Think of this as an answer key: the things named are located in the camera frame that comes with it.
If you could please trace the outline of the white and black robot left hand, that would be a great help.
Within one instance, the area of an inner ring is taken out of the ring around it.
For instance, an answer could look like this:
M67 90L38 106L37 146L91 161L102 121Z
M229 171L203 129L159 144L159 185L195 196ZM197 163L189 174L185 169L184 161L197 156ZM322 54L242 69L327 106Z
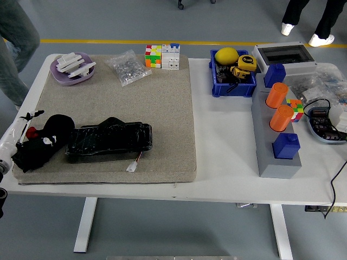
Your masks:
M16 144L20 140L27 123L44 113L44 110L28 112L17 118L1 138L1 172L6 174L12 167L12 156L17 152Z

